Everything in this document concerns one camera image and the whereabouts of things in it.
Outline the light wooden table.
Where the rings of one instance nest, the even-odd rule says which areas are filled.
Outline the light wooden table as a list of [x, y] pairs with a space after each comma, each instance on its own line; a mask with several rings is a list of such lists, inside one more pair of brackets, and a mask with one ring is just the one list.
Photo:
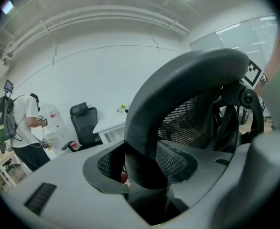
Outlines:
[[[12, 159], [15, 164], [20, 164], [21, 166], [12, 169], [7, 173], [5, 168], [2, 166], [4, 162], [8, 159]], [[9, 192], [12, 188], [16, 187], [25, 177], [27, 176], [26, 170], [22, 166], [21, 162], [18, 160], [17, 156], [13, 151], [5, 152], [0, 158], [0, 177], [2, 178], [4, 185], [1, 185], [0, 190], [3, 192]]]

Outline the white desk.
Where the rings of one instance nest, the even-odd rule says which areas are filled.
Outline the white desk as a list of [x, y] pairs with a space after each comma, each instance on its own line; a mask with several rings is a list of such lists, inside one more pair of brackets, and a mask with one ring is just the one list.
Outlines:
[[123, 140], [126, 117], [122, 111], [99, 120], [93, 134], [98, 134], [103, 144]]

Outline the small black backpack monitor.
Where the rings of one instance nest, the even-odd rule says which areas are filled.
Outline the small black backpack monitor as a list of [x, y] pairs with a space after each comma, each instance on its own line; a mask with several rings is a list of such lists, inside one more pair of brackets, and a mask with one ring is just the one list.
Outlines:
[[9, 80], [6, 80], [4, 85], [4, 92], [5, 93], [12, 93], [14, 89], [13, 83]]

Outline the black mesh office chair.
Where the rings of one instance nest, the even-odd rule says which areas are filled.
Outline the black mesh office chair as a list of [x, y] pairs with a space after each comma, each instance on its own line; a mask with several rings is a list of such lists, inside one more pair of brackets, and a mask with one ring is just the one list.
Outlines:
[[136, 93], [124, 131], [133, 180], [128, 202], [149, 225], [179, 215], [156, 162], [159, 141], [234, 153], [263, 133], [259, 99], [241, 81], [249, 61], [234, 49], [187, 52], [153, 73]]

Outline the black green backpack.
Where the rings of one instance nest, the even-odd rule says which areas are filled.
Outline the black green backpack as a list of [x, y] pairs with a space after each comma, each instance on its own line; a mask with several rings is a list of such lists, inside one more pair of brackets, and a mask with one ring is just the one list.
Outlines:
[[13, 117], [14, 102], [3, 96], [0, 98], [0, 144], [16, 135], [16, 124]]

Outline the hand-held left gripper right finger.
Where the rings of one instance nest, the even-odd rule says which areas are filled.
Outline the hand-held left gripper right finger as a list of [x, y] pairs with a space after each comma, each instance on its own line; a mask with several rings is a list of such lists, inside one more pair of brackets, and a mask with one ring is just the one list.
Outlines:
[[156, 229], [227, 229], [226, 197], [240, 179], [248, 150], [247, 144], [226, 153], [159, 141], [156, 162], [179, 215]]

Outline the white ceiling pipe bundle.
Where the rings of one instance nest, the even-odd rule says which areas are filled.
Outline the white ceiling pipe bundle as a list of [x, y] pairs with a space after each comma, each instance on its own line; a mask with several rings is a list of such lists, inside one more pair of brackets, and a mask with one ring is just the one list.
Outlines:
[[191, 34], [191, 30], [178, 20], [142, 8], [123, 5], [87, 6], [68, 10], [22, 27], [5, 43], [1, 59], [11, 61], [26, 46], [55, 30], [82, 22], [111, 19], [146, 22], [170, 29], [185, 37]]

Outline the person's left hand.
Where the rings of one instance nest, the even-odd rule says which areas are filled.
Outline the person's left hand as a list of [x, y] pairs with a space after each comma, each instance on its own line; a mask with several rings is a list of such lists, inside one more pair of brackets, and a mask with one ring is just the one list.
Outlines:
[[128, 179], [128, 174], [126, 172], [121, 173], [121, 183], [128, 186], [128, 187], [131, 186], [131, 182]]

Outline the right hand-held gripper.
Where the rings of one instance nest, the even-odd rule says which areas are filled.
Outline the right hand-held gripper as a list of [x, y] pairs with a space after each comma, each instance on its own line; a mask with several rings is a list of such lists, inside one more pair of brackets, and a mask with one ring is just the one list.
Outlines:
[[250, 60], [246, 75], [241, 81], [248, 86], [256, 86], [261, 74], [261, 68], [259, 68], [252, 60]]

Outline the white water dispenser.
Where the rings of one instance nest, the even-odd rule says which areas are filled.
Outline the white water dispenser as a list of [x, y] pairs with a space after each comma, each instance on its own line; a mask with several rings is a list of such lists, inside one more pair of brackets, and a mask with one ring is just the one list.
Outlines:
[[51, 145], [52, 151], [57, 156], [62, 156], [64, 154], [70, 153], [68, 148], [62, 150], [62, 148], [71, 141], [71, 137], [65, 128], [57, 128], [52, 132], [48, 132], [45, 135], [48, 143]]

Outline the black stool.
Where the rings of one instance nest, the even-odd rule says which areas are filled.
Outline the black stool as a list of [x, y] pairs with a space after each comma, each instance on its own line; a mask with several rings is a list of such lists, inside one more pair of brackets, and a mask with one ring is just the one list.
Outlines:
[[6, 162], [4, 162], [2, 166], [5, 168], [5, 171], [6, 171], [7, 173], [9, 173], [10, 170], [15, 169], [15, 168], [18, 168], [18, 167], [20, 167], [21, 165], [20, 165], [20, 164], [15, 164], [15, 163], [13, 163], [13, 162], [12, 162], [12, 159], [10, 158], [10, 159], [8, 159]]

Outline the black highback office chair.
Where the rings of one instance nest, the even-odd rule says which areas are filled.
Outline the black highback office chair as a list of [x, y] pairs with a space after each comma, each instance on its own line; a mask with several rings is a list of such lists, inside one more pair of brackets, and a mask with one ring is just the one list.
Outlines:
[[62, 151], [69, 149], [71, 152], [77, 152], [103, 144], [99, 134], [93, 133], [98, 123], [95, 107], [88, 107], [86, 102], [77, 104], [70, 108], [70, 115], [81, 146], [76, 150], [72, 147], [73, 141], [69, 141], [62, 147]]

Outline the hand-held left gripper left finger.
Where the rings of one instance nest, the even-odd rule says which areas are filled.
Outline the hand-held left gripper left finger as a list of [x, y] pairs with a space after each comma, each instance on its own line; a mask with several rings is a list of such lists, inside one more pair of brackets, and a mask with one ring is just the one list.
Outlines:
[[147, 229], [121, 183], [124, 142], [65, 154], [3, 196], [31, 229]]

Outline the long ceiling light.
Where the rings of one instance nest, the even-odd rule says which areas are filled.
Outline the long ceiling light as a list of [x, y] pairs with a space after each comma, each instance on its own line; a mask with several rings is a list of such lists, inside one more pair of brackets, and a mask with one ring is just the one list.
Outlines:
[[0, 8], [4, 14], [8, 14], [13, 9], [13, 3], [11, 0], [4, 0], [0, 5]]

